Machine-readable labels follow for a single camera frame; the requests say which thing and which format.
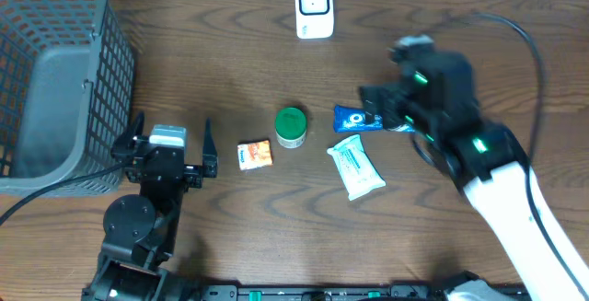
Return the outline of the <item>blue Oreo cookie pack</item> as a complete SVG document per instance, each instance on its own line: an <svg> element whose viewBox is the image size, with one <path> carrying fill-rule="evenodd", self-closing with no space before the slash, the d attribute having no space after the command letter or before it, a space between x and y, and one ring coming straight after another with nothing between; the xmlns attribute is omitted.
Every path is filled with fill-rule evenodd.
<svg viewBox="0 0 589 301"><path fill-rule="evenodd" d="M379 115L375 116L373 122L368 122L364 111L361 109L336 105L333 112L333 130L335 133L378 132L385 130L382 118Z"/></svg>

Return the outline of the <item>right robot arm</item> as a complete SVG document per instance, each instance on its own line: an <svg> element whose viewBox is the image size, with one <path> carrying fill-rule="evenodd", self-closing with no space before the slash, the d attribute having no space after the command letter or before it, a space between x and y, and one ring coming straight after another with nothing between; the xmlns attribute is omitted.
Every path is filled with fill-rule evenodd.
<svg viewBox="0 0 589 301"><path fill-rule="evenodd" d="M444 172L498 238L534 300L585 300L588 266L548 207L525 151L503 124L484 118L474 74L459 52L394 52L396 82L363 86L369 118L409 125L425 159Z"/></svg>

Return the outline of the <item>orange snack packet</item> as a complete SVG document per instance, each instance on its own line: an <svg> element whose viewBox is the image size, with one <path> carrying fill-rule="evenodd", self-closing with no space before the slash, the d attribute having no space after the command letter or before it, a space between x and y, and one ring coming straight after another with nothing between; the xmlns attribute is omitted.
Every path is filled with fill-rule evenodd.
<svg viewBox="0 0 589 301"><path fill-rule="evenodd" d="M269 140L239 144L237 159L241 170L265 168L273 164Z"/></svg>

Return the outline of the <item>green lidded jar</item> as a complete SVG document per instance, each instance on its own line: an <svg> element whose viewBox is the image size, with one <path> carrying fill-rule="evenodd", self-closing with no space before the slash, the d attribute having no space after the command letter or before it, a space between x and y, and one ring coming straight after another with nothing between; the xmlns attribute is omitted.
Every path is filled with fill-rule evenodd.
<svg viewBox="0 0 589 301"><path fill-rule="evenodd" d="M306 140L307 118L298 108L280 110L274 126L278 143L287 149L300 147Z"/></svg>

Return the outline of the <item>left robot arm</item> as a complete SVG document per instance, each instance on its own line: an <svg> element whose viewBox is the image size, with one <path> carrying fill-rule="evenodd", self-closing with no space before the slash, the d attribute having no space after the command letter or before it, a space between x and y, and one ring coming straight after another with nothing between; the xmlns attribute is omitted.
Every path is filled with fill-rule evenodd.
<svg viewBox="0 0 589 301"><path fill-rule="evenodd" d="M187 132L157 124L143 134L144 115L114 141L111 156L122 164L136 194L116 199L103 217L105 237L97 272L84 300L199 300L200 285L162 268L174 254L184 194L218 173L211 126L205 126L202 163L185 161Z"/></svg>

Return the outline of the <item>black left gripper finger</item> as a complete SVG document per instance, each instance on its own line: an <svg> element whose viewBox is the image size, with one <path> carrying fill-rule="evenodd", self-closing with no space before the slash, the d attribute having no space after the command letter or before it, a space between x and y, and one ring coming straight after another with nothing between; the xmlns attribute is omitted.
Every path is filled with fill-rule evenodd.
<svg viewBox="0 0 589 301"><path fill-rule="evenodd" d="M218 154L214 144L212 123L210 119L207 119L205 122L202 162L208 168L216 168L218 165Z"/></svg>
<svg viewBox="0 0 589 301"><path fill-rule="evenodd" d="M120 135L120 145L123 147L133 147L135 138L143 134L144 113L141 111L137 114L133 122Z"/></svg>

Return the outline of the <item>mint green wipes pack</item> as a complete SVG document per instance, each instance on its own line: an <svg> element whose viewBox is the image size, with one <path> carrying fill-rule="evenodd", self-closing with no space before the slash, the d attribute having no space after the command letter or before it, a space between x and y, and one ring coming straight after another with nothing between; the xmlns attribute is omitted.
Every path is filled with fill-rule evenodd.
<svg viewBox="0 0 589 301"><path fill-rule="evenodd" d="M350 201L387 185L365 153L359 134L328 148L327 154L334 160Z"/></svg>

